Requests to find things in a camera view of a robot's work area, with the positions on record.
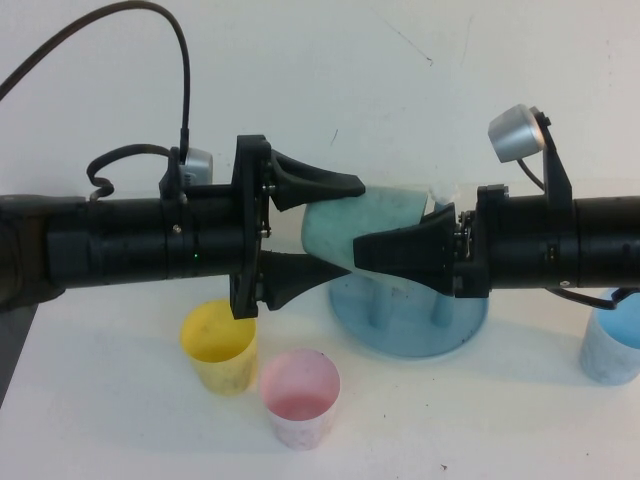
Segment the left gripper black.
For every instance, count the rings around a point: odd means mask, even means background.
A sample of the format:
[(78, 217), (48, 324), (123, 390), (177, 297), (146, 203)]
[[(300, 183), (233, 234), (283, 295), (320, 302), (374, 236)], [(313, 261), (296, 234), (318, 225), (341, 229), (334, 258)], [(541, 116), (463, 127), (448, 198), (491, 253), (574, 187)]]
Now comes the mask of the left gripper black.
[[(237, 137), (229, 184), (186, 188), (180, 184), (179, 150), (167, 167), (167, 276), (226, 275), (236, 319), (257, 316), (257, 264), (261, 229), (268, 222), (262, 192), (271, 145), (262, 135)], [(279, 211), (322, 201), (355, 198), (366, 192), (356, 176), (332, 172), (272, 152), (271, 198)], [(259, 260), (260, 300), (281, 309), (303, 293), (350, 274), (309, 254), (264, 251)]]

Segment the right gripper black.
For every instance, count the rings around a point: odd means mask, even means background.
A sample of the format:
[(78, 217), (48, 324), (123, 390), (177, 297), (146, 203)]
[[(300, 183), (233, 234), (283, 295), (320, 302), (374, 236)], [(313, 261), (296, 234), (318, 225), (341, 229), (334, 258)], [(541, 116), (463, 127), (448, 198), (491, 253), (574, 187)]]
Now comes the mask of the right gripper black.
[(440, 205), (422, 224), (355, 238), (355, 266), (459, 298), (486, 298), (497, 289), (576, 285), (572, 197), (511, 197), (504, 185), (483, 186), (477, 189), (475, 210), (466, 215), (470, 245), (459, 250), (455, 263), (455, 206)]

